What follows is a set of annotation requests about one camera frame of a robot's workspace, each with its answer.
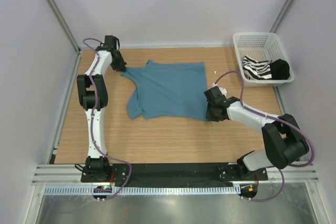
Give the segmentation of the black white striped tank top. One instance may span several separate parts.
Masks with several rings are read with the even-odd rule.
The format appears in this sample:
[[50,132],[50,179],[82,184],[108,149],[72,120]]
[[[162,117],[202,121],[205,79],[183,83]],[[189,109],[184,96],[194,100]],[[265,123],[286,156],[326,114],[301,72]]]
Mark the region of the black white striped tank top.
[[244,56],[242,69],[248,80],[271,80],[271,61],[257,61],[249,56]]

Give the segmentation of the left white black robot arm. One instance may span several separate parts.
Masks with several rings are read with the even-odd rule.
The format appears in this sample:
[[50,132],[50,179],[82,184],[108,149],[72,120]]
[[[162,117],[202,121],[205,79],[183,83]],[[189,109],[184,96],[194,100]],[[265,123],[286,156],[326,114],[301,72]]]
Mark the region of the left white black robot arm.
[[79,103],[85,111],[88,123],[89,147],[84,166],[75,167],[81,171],[81,182],[107,182],[112,176],[108,151],[104,140],[104,113],[108,105],[108,91],[104,75],[109,67],[113,71],[124,72],[126,62],[120,52],[120,42],[116,36],[106,35],[94,52],[94,59],[84,74],[77,75]]

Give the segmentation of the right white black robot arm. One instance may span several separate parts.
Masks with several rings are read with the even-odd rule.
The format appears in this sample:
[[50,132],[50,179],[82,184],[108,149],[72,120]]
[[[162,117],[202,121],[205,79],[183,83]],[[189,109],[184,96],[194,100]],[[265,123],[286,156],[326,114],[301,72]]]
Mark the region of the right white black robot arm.
[[248,180],[257,170],[274,166],[283,169],[306,155],[310,146],[290,114],[266,114],[245,105],[239,98],[227,98],[220,87],[204,92],[207,100],[206,119],[211,122],[232,120],[262,135],[264,148],[252,151],[237,160],[238,177]]

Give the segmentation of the teal tank top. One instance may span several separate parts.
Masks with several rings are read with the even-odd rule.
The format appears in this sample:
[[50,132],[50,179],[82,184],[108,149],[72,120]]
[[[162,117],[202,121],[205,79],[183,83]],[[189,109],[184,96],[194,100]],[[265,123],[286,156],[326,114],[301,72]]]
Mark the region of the teal tank top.
[[121,75],[135,84],[127,102],[131,119],[172,116],[206,120],[205,63],[162,64],[149,60],[144,67],[127,67]]

